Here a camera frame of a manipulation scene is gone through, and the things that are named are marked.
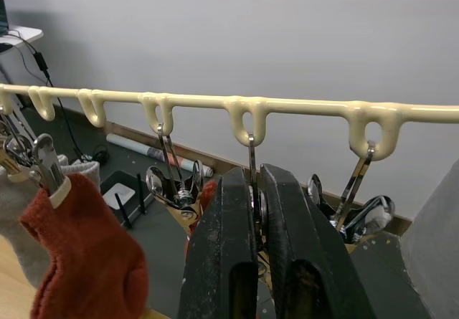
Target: drying rack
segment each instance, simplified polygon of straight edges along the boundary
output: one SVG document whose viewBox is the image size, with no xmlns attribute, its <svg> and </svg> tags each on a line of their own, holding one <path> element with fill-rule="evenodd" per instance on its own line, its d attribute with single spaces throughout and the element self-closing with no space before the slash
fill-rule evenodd
<svg viewBox="0 0 459 319">
<path fill-rule="evenodd" d="M 158 132 L 156 108 L 163 118 L 163 135 L 174 128 L 172 109 L 187 108 L 223 109 L 229 113 L 232 132 L 244 146 L 249 146 L 248 132 L 242 116 L 251 113 L 255 146 L 265 139 L 266 116 L 269 113 L 322 115 L 345 118 L 349 124 L 349 145 L 360 158 L 365 158 L 368 143 L 365 128 L 376 122 L 381 126 L 382 139 L 376 144 L 372 160 L 378 161 L 392 154 L 397 144 L 400 128 L 405 122 L 459 123 L 459 106 L 410 105 L 400 103 L 371 103 L 363 101 L 300 100 L 268 97 L 242 97 L 217 95 L 175 95 L 153 92 L 121 92 L 109 90 L 68 89 L 43 86 L 0 84 L 0 107 L 9 115 L 13 111 L 10 94 L 27 95 L 45 120 L 55 118 L 53 97 L 73 97 L 80 101 L 87 119 L 96 127 L 106 122 L 105 102 L 140 103 L 145 110 L 151 129 Z"/>
</svg>

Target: floor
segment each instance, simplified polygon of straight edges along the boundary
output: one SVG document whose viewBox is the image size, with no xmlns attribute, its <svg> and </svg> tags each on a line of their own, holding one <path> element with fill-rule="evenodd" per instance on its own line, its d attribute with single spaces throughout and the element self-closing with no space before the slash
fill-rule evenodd
<svg viewBox="0 0 459 319">
<path fill-rule="evenodd" d="M 26 109 L 23 114 L 36 135 L 49 133 L 53 137 L 58 154 L 65 154 L 69 160 L 75 158 L 73 144 L 63 119 L 56 118 L 47 122 L 33 109 Z M 133 176 L 140 173 L 143 180 L 149 166 L 157 166 L 166 172 L 166 166 L 161 161 L 108 143 L 102 130 L 77 122 L 71 122 L 71 125 L 83 153 L 92 154 L 94 147 L 99 144 L 107 146 L 110 159 L 100 168 L 102 181 L 118 170 Z M 184 171 L 185 177 L 189 175 L 188 171 Z M 162 204 L 153 202 L 148 207 L 147 215 L 140 216 L 129 233 L 142 246 L 148 262 L 150 293 L 147 306 L 170 318 L 176 318 L 184 271 L 184 230 Z M 275 318 L 268 289 L 262 283 L 259 285 L 258 317 Z"/>
</svg>

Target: grey wall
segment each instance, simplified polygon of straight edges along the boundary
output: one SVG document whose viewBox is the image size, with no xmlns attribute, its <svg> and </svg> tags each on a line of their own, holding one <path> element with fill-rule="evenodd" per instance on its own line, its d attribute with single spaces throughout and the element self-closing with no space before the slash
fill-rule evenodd
<svg viewBox="0 0 459 319">
<path fill-rule="evenodd" d="M 11 20 L 44 30 L 56 85 L 459 105 L 459 0 L 6 0 Z M 17 82 L 32 80 L 12 53 Z M 66 101 L 80 109 L 77 101 Z M 108 119 L 150 132 L 139 105 Z M 247 163 L 227 114 L 177 108 L 173 138 Z M 378 136 L 370 129 L 369 137 Z M 257 162 L 316 172 L 340 194 L 356 156 L 338 118 L 270 115 Z M 357 196 L 387 194 L 413 217 L 458 157 L 459 126 L 409 123 Z"/>
</svg>

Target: wooden surface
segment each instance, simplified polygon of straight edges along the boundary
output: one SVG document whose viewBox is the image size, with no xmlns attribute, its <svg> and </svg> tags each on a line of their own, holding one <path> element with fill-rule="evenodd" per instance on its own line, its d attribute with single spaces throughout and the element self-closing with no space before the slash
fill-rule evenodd
<svg viewBox="0 0 459 319">
<path fill-rule="evenodd" d="M 27 319 L 34 295 L 35 289 L 22 273 L 13 249 L 0 237 L 0 319 Z M 145 309 L 139 319 L 167 318 L 154 310 Z"/>
</svg>

